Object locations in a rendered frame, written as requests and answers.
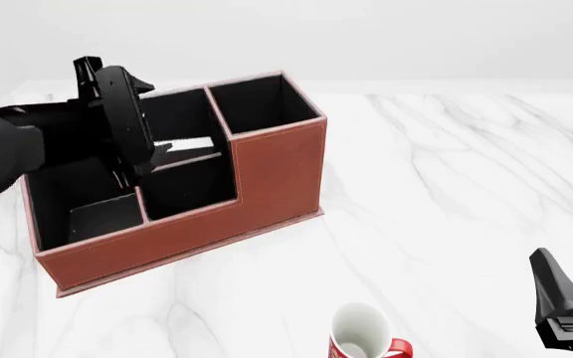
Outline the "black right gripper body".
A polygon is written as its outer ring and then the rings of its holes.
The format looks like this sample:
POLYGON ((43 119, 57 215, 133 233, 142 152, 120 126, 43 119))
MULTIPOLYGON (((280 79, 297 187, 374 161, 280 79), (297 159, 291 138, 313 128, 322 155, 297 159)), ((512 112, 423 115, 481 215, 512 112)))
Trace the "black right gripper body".
POLYGON ((535 323, 545 348, 573 351, 573 317, 545 317, 537 312, 535 323))

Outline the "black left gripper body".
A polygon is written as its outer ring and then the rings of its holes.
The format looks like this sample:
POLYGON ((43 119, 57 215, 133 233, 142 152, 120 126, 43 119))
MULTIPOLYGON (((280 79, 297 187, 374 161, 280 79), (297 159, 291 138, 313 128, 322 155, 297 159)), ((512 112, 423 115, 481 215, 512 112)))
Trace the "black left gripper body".
POLYGON ((100 91, 97 108, 103 134, 95 154, 120 187, 133 187, 148 173, 154 144, 141 98, 134 97, 125 68, 112 65, 95 73, 100 91))

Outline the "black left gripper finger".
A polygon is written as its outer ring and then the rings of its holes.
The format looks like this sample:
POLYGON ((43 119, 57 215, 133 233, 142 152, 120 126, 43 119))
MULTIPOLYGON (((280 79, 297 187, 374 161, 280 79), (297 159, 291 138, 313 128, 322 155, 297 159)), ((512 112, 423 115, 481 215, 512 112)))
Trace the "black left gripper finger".
POLYGON ((134 97, 139 97, 141 94, 145 94, 155 90, 154 85, 147 83, 143 80, 140 80, 137 77, 131 77, 131 88, 134 97))
POLYGON ((164 166, 169 163, 168 151, 173 147, 172 142, 155 142, 150 160, 152 166, 164 166))

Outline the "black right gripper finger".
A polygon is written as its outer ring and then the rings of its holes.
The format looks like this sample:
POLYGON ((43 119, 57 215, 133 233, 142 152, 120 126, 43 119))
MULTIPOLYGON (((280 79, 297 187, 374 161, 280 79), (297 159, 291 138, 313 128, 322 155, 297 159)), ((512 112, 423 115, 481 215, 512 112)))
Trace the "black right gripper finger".
POLYGON ((535 324, 547 318, 573 317, 573 282, 545 248, 532 253, 529 261, 536 291, 535 324))

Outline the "red-brown desk caddy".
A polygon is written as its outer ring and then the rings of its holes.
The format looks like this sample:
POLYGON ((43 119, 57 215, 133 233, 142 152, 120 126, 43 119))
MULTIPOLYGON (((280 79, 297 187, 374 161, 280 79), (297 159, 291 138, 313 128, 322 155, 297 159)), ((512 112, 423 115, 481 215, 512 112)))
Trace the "red-brown desk caddy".
POLYGON ((58 297, 167 265, 322 213, 326 115, 282 72, 154 91, 164 151, 122 186, 88 157, 21 181, 32 252, 58 297))

